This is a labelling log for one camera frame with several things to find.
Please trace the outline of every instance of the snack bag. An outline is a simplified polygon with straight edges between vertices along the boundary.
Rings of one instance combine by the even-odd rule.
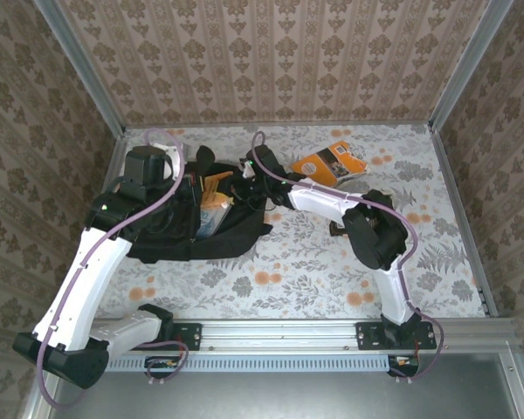
[[[333,187],[366,173],[367,163],[351,154],[347,142],[338,141],[295,162],[291,169],[315,182]]]

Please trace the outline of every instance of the floral tablecloth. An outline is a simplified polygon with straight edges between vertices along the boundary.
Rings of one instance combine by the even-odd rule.
[[[262,129],[267,145],[289,165],[339,140],[370,166],[342,188],[381,189],[415,225],[420,243],[406,265],[416,306],[436,317],[482,317],[483,309],[438,159],[425,125],[196,127],[169,130],[191,146],[204,144],[219,161],[238,161]],[[143,143],[128,130],[128,149]],[[169,144],[166,138],[153,136]],[[240,258],[142,264],[125,258],[100,303],[98,317],[119,318],[145,303],[181,319],[377,318],[381,300],[373,272],[331,237],[328,220],[286,208],[266,215],[272,232]]]

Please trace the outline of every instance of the patterned wall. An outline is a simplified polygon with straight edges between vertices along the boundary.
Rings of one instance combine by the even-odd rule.
[[[487,0],[60,0],[129,126],[426,120]]]
[[[516,318],[524,347],[524,0],[441,135],[496,302]]]
[[[52,301],[113,144],[32,2],[0,1],[0,419],[32,381],[13,337]]]

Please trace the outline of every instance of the yellow package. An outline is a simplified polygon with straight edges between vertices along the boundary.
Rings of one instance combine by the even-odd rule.
[[[335,186],[338,182],[361,175],[366,168],[367,163],[352,155],[345,141],[338,141],[291,165],[294,172],[306,175],[325,186]]]
[[[225,206],[233,203],[233,198],[229,198],[226,194],[217,192],[217,185],[219,181],[227,176],[231,176],[233,172],[223,172],[217,175],[206,176],[203,180],[202,204],[201,208],[215,208]]]

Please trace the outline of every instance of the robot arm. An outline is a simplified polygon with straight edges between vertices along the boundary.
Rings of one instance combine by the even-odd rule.
[[[300,182],[308,185],[314,183],[313,180],[308,178],[303,179]],[[383,198],[383,201],[386,202],[382,203],[389,203],[389,198],[378,191],[374,192],[374,194],[372,194],[372,192],[368,194],[372,194],[372,197],[363,196],[362,194],[349,195],[371,198],[370,200],[373,201],[378,201]],[[382,241],[388,240],[390,236],[395,236],[394,240],[396,240],[396,242],[394,243],[394,249],[389,250],[390,254],[388,256],[385,255],[386,258],[381,260],[377,254],[373,254],[373,252],[369,251],[369,247],[364,244],[365,239],[363,238],[363,235],[367,234],[367,239],[372,240],[372,237],[369,237],[369,235],[375,235],[375,232],[373,231],[371,233],[365,230],[367,228],[371,230],[369,223],[380,222],[370,222],[369,218],[365,217],[363,213],[356,208],[362,207],[361,204],[349,201],[348,199],[336,198],[335,196],[331,196],[320,190],[310,189],[310,186],[309,188],[293,186],[288,193],[288,198],[295,210],[309,211],[316,215],[324,216],[330,221],[344,226],[344,229],[349,236],[349,241],[354,248],[354,253],[365,265],[374,269],[374,278],[383,303],[384,318],[398,326],[407,322],[414,313],[405,302],[397,269],[400,254],[397,251],[405,251],[403,242],[407,237],[407,233],[404,235],[405,229],[403,226],[398,223],[395,223],[392,226],[387,226],[390,235],[388,237],[383,237]],[[358,228],[359,222],[362,223],[362,228]]]
[[[390,330],[387,338],[395,345],[400,332],[407,325],[419,321],[418,316],[406,305],[398,277],[397,259],[405,252],[405,228],[393,216],[379,209],[349,201],[347,197],[332,196],[325,190],[312,189],[314,182],[305,176],[287,175],[266,146],[259,146],[257,150],[263,156],[264,164],[272,168],[272,171],[301,182],[307,188],[302,184],[290,186],[268,179],[256,166],[245,171],[244,177],[251,177],[262,185],[264,197],[270,197],[278,205],[286,205],[292,210],[310,211],[342,225],[355,255],[375,271],[383,302],[383,323],[385,330]],[[168,190],[172,183],[167,177],[167,165],[170,166],[170,158],[167,158],[164,150],[156,147],[138,147],[128,153],[124,176],[127,182],[122,183],[118,191],[107,191],[93,202],[78,253],[66,278],[72,278],[84,255],[105,231],[143,210]],[[186,182],[181,184],[183,186],[179,187],[177,194],[165,206],[130,224],[120,235],[105,241],[93,254],[93,258],[80,273],[57,325],[52,329],[52,337],[45,351],[44,370],[81,388],[89,388],[101,377],[109,359],[114,359],[144,342],[171,339],[172,314],[152,305],[140,307],[128,318],[115,322],[108,328],[92,330],[92,322],[110,278],[142,229],[166,230],[172,229],[173,224],[178,224],[181,226],[179,231],[185,237],[189,237],[186,235],[190,235],[191,231],[192,234],[197,231],[199,216],[190,216],[188,209],[183,210],[183,206],[185,209],[189,207],[183,203],[198,203],[198,175],[185,175]],[[364,196],[354,195],[392,208],[390,198],[378,191],[371,190]],[[199,211],[199,204],[195,204],[194,208]],[[183,212],[188,213],[188,217],[183,218]],[[188,220],[184,229],[181,225],[183,219]],[[15,339],[14,350],[33,363],[36,362],[38,350],[51,328],[52,316],[68,282],[64,281],[50,309],[33,332],[20,333]]]

